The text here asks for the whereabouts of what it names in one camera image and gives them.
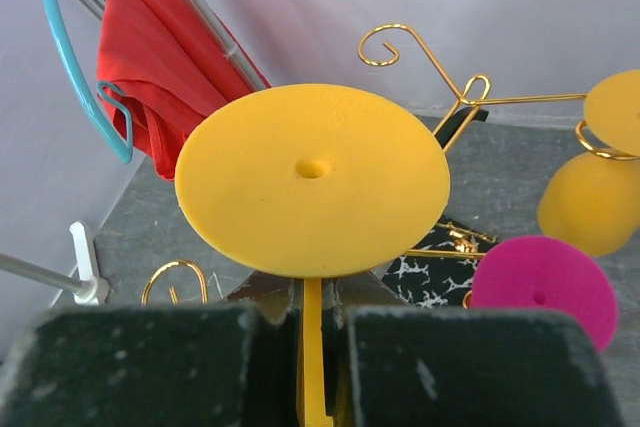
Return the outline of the pink wine glass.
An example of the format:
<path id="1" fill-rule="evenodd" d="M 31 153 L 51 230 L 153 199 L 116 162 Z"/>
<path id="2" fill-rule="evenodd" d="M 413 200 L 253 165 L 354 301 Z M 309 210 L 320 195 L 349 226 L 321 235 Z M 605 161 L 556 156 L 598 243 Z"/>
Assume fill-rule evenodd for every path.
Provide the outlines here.
<path id="1" fill-rule="evenodd" d="M 506 240 L 479 261 L 472 308 L 552 309 L 576 319 L 602 352 L 615 336 L 619 309 L 600 266 L 579 249 L 540 235 Z"/>

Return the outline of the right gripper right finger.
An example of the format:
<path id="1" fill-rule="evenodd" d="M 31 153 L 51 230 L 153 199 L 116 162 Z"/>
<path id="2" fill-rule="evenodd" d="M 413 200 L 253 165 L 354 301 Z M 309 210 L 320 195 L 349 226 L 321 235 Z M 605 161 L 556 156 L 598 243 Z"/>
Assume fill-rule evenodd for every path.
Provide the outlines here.
<path id="1" fill-rule="evenodd" d="M 621 426 L 581 327 L 542 310 L 360 306 L 341 331 L 339 426 Z"/>

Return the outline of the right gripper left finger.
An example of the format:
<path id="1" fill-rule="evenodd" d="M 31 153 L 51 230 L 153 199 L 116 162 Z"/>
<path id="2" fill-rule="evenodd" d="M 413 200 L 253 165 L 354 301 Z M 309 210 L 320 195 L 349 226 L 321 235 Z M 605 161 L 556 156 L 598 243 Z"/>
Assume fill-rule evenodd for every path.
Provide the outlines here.
<path id="1" fill-rule="evenodd" d="M 250 303 L 67 309 L 1 369 L 5 426 L 293 426 L 294 333 Z"/>

